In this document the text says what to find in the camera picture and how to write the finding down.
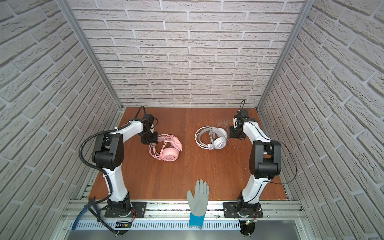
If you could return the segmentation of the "pink headphones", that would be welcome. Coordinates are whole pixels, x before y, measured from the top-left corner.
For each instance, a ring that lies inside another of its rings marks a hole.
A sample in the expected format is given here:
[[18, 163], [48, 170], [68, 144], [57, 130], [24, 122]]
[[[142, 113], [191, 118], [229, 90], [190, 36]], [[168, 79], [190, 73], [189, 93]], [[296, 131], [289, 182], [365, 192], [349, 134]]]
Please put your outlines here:
[[158, 136], [158, 142], [163, 142], [159, 153], [155, 143], [150, 144], [148, 150], [150, 155], [159, 161], [174, 162], [178, 159], [179, 153], [183, 151], [182, 143], [174, 135], [161, 134]]

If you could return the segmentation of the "white headphones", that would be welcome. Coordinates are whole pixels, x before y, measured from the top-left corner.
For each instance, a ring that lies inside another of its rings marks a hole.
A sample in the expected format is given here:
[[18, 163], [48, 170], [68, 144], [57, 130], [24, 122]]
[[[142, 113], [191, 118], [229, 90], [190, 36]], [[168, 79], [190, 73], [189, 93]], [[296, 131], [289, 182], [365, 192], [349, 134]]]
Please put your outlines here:
[[[210, 142], [205, 144], [202, 142], [201, 137], [203, 134], [208, 133]], [[196, 144], [205, 150], [221, 150], [227, 145], [228, 134], [222, 128], [216, 128], [212, 126], [201, 127], [195, 133]]]

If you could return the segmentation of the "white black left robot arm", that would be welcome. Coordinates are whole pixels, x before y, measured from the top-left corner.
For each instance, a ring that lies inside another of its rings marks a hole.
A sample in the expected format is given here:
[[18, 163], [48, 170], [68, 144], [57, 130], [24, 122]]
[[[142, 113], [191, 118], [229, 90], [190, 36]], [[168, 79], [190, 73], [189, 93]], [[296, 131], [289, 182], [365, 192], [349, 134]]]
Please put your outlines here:
[[154, 131], [156, 118], [144, 114], [141, 119], [129, 120], [122, 127], [115, 128], [96, 136], [93, 161], [101, 169], [109, 191], [108, 207], [127, 214], [131, 210], [129, 192], [122, 174], [124, 143], [135, 135], [141, 136], [141, 143], [149, 145], [158, 142], [158, 133]]

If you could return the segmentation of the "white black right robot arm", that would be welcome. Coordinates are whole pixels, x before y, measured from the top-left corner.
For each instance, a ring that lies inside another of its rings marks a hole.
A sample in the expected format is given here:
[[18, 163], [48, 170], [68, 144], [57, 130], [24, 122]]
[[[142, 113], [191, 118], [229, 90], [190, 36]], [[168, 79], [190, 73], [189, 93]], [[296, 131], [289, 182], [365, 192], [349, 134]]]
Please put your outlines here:
[[281, 172], [281, 143], [274, 141], [262, 131], [256, 119], [248, 111], [240, 109], [230, 127], [230, 138], [246, 139], [252, 143], [249, 160], [250, 179], [238, 198], [238, 211], [245, 216], [259, 210], [260, 196], [271, 180]]

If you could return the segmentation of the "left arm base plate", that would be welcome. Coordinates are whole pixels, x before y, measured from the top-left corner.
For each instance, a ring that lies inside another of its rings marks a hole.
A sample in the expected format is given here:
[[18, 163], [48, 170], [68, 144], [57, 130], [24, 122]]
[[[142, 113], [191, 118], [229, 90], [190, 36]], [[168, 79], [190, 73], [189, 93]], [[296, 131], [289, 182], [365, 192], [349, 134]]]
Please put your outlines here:
[[143, 218], [146, 213], [147, 202], [130, 202], [124, 208], [108, 206], [104, 217], [106, 218]]

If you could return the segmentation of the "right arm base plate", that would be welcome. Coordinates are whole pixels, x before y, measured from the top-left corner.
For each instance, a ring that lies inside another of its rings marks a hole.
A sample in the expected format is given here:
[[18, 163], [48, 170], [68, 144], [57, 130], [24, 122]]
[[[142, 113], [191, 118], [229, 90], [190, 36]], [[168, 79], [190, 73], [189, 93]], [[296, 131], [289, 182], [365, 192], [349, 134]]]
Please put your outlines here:
[[236, 203], [224, 202], [224, 216], [225, 218], [263, 218], [263, 210], [260, 203]]

